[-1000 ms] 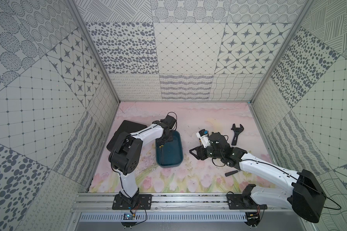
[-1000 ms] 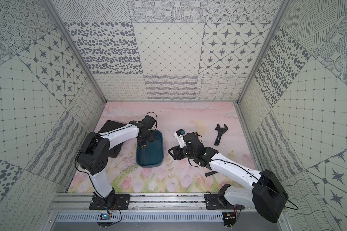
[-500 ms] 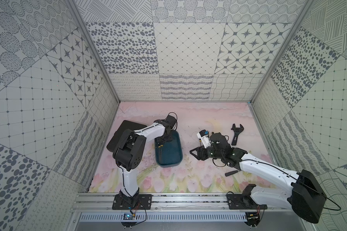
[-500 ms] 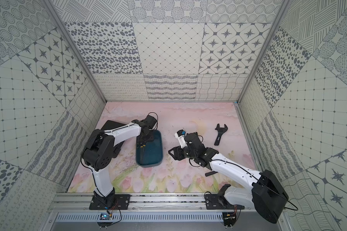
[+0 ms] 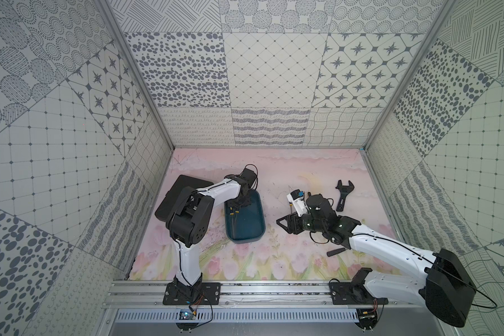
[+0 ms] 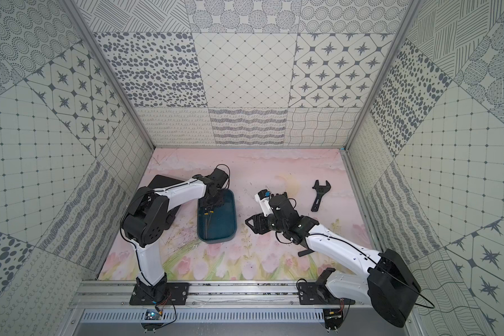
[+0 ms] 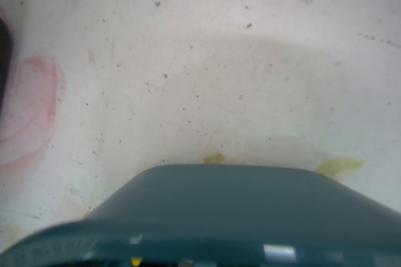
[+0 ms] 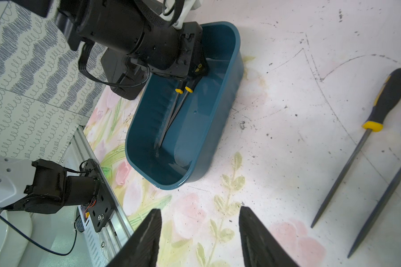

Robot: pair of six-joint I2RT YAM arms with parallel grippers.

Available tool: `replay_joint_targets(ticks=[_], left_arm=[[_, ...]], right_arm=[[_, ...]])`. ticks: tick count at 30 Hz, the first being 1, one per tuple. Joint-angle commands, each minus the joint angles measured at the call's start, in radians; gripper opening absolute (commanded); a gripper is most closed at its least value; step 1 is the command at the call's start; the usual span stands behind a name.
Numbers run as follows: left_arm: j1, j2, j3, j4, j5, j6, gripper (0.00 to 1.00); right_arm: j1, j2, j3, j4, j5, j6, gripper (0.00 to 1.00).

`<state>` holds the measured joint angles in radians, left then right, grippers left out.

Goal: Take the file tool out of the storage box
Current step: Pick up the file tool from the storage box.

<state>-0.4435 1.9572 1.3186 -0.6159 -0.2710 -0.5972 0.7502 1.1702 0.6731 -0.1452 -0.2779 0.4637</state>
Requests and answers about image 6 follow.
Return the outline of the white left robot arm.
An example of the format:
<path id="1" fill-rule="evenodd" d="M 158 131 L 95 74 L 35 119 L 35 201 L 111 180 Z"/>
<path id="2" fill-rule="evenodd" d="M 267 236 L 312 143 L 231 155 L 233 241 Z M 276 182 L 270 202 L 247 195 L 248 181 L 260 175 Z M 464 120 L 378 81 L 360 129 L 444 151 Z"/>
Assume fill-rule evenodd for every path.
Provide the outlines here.
<path id="1" fill-rule="evenodd" d="M 152 289 L 166 281 L 155 243 L 173 224 L 181 205 L 199 200 L 207 207 L 217 207 L 228 179 L 218 168 L 187 181 L 158 175 L 149 186 L 137 190 L 121 220 L 120 233 L 134 246 L 140 284 Z"/>

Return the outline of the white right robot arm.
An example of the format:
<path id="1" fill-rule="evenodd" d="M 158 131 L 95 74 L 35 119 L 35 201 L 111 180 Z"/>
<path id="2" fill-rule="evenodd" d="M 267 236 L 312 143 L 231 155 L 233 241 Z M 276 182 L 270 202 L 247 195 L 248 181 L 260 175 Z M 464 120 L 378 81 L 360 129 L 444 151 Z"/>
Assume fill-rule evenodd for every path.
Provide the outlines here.
<path id="1" fill-rule="evenodd" d="M 262 211 L 245 224 L 256 235 L 281 234 L 290 243 L 303 246 L 300 256 L 322 253 L 352 271 L 351 276 L 333 268 L 323 271 L 316 281 L 323 299 L 362 302 L 391 325 L 405 326 L 421 287 L 399 253 L 368 249 L 335 234 L 316 219 L 298 214 L 286 193 L 262 190 L 255 200 Z"/>

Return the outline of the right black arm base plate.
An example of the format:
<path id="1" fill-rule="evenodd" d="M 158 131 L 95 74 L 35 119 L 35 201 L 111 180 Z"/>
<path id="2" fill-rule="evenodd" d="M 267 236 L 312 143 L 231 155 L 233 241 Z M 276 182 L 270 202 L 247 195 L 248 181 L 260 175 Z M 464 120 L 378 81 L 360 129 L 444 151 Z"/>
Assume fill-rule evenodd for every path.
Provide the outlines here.
<path id="1" fill-rule="evenodd" d="M 323 285 L 301 279 L 295 285 L 301 305 L 341 305 L 342 303 L 341 298 L 336 298 Z"/>

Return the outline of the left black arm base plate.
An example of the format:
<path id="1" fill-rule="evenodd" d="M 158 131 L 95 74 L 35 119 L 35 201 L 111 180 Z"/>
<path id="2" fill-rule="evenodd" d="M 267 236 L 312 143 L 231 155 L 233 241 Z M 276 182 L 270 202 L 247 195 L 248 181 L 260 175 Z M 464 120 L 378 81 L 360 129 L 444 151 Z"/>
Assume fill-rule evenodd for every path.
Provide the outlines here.
<path id="1" fill-rule="evenodd" d="M 149 286 L 138 282 L 130 297 L 131 306 L 155 305 L 164 303 L 182 306 L 186 304 L 190 284 L 186 282 L 170 282 Z"/>

